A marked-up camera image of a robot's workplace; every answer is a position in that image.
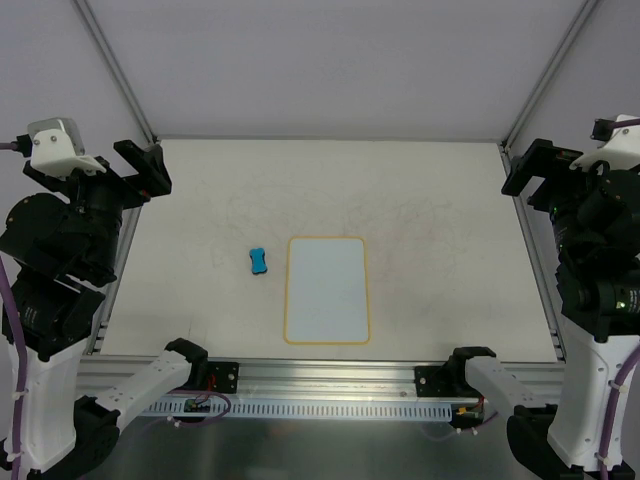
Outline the blue black whiteboard eraser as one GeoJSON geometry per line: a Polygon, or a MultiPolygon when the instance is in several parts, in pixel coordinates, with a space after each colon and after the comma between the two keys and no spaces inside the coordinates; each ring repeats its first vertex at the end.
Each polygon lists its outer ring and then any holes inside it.
{"type": "Polygon", "coordinates": [[[252,248],[249,251],[249,258],[251,262],[251,273],[253,275],[263,275],[268,272],[266,251],[263,248],[252,248]]]}

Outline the yellow framed small whiteboard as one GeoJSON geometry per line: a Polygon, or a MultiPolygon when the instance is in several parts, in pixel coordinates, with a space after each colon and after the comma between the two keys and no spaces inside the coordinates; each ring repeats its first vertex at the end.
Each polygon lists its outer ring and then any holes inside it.
{"type": "Polygon", "coordinates": [[[367,246],[358,236],[296,236],[287,250],[284,341],[366,345],[371,339],[367,246]]]}

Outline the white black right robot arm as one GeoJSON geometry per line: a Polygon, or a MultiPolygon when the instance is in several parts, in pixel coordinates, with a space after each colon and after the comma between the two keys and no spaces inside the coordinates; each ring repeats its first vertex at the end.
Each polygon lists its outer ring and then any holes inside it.
{"type": "Polygon", "coordinates": [[[553,227],[565,367],[560,400],[531,393],[485,347],[459,347],[447,384],[474,391],[505,419],[514,458],[542,479],[631,479],[621,453],[628,389],[639,362],[639,169],[599,150],[580,152],[537,139],[515,159],[503,193],[532,178],[528,202],[553,227]]]}

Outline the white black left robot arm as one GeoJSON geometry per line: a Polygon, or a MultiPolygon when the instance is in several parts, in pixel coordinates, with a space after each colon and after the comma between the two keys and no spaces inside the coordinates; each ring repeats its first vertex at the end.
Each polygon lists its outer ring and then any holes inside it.
{"type": "Polygon", "coordinates": [[[15,382],[1,465],[16,479],[75,479],[100,465],[153,401],[202,388],[208,354],[179,338],[120,385],[77,394],[103,288],[116,279],[122,215],[168,195],[172,182],[159,145],[116,142],[133,168],[125,177],[55,133],[19,136],[8,149],[25,158],[24,173],[42,190],[12,208],[1,236],[2,252],[20,267],[14,282],[1,285],[15,382]]]}

